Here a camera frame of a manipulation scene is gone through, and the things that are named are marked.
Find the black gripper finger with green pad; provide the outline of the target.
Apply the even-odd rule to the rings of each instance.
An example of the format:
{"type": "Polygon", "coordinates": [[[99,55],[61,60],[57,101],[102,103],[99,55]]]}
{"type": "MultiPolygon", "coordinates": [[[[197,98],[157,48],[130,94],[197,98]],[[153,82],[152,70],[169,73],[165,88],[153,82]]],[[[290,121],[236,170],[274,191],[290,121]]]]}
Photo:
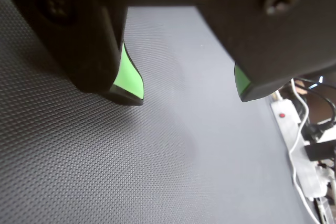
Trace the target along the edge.
{"type": "Polygon", "coordinates": [[[124,43],[125,7],[114,0],[12,1],[78,90],[143,104],[143,80],[124,43]]]}
{"type": "Polygon", "coordinates": [[[193,0],[247,78],[242,101],[335,64],[335,0],[193,0]]]}

